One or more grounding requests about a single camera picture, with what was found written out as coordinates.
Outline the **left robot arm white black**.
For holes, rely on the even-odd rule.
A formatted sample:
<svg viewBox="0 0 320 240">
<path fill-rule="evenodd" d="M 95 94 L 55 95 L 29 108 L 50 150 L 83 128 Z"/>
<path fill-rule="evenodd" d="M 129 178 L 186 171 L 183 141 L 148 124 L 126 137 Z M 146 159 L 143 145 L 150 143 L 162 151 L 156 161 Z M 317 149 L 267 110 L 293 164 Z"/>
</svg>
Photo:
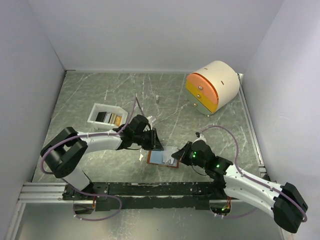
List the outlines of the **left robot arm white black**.
<svg viewBox="0 0 320 240">
<path fill-rule="evenodd" d="M 64 180 L 75 188 L 77 196 L 86 200 L 93 195 L 94 184 L 78 167 L 83 155 L 104 150 L 128 150 L 132 145 L 146 151 L 164 150 L 157 130 L 141 114 L 129 123 L 104 132 L 84 133 L 67 127 L 41 150 L 41 170 Z"/>
</svg>

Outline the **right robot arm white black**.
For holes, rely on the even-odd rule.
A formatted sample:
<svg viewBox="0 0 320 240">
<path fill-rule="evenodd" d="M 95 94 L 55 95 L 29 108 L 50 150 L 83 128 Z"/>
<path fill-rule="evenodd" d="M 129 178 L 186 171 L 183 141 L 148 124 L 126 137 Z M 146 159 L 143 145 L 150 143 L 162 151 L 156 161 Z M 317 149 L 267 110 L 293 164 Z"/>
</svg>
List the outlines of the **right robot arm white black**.
<svg viewBox="0 0 320 240">
<path fill-rule="evenodd" d="M 187 142 L 172 158 L 187 166 L 198 166 L 216 183 L 212 193 L 239 199 L 270 215 L 275 223 L 290 233 L 297 233 L 305 219 L 308 205 L 291 183 L 267 181 L 223 157 L 216 156 L 203 140 Z"/>
</svg>

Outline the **brown leather card holder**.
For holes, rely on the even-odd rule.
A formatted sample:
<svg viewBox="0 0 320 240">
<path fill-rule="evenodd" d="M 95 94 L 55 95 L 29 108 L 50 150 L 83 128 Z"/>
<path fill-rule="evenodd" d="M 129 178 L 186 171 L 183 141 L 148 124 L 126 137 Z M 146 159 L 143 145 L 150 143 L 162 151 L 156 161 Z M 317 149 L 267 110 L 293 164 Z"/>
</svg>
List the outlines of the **brown leather card holder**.
<svg viewBox="0 0 320 240">
<path fill-rule="evenodd" d="M 164 151 L 149 151 L 147 163 L 169 168 L 178 168 L 179 161 L 172 157 L 176 149 L 166 149 Z"/>
</svg>

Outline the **white card tray box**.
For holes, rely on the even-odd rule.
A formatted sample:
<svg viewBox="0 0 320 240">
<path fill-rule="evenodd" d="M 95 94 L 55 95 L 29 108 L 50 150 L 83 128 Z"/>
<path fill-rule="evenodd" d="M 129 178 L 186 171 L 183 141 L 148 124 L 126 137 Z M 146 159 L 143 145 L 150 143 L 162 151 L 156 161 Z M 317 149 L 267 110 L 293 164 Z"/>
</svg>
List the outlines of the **white card tray box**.
<svg viewBox="0 0 320 240">
<path fill-rule="evenodd" d="M 126 123 L 128 112 L 120 106 L 94 103 L 87 122 L 95 129 L 108 131 Z"/>
</svg>

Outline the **white VIP card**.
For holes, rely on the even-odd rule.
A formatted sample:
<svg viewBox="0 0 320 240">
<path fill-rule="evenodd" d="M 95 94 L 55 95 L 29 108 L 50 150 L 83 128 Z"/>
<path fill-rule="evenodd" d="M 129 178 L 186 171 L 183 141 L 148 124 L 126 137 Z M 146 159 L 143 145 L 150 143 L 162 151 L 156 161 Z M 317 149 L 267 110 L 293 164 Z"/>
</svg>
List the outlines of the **white VIP card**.
<svg viewBox="0 0 320 240">
<path fill-rule="evenodd" d="M 163 163 L 167 167 L 173 167 L 173 168 L 178 167 L 178 161 L 176 159 L 167 159 Z"/>
</svg>

